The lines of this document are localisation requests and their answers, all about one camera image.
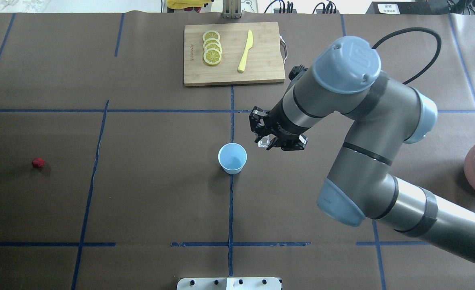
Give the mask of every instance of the plastic cup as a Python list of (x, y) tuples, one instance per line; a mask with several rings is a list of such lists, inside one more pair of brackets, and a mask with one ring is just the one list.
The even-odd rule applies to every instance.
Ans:
[(219, 165), (229, 174), (239, 173), (245, 166), (246, 158), (245, 148), (237, 143), (225, 144), (218, 152)]

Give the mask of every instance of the white label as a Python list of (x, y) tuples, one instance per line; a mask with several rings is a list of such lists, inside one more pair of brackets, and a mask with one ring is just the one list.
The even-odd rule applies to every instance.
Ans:
[(383, 14), (400, 14), (397, 4), (377, 4), (379, 12)]

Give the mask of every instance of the wooden cutting board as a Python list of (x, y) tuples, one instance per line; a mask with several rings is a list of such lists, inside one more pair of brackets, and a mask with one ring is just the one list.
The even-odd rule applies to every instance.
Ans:
[[(217, 31), (223, 58), (217, 66), (204, 63), (202, 36)], [(248, 31), (254, 34), (254, 46), (248, 51), (246, 70), (238, 72)], [(280, 53), (277, 22), (186, 25), (184, 28), (184, 85), (211, 86), (232, 84), (282, 83), (284, 63)]]

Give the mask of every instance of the red berry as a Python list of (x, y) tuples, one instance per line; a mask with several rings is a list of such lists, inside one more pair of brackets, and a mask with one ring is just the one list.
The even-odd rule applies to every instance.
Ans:
[(44, 166), (44, 164), (46, 164), (46, 162), (44, 161), (44, 159), (42, 158), (35, 158), (33, 161), (32, 161), (32, 166), (34, 168), (42, 168)]

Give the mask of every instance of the yellow cloth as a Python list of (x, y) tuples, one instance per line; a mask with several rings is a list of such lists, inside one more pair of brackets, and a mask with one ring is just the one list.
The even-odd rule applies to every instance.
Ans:
[(211, 0), (167, 0), (166, 6), (171, 9), (180, 10), (188, 7), (204, 7), (204, 4), (210, 2)]

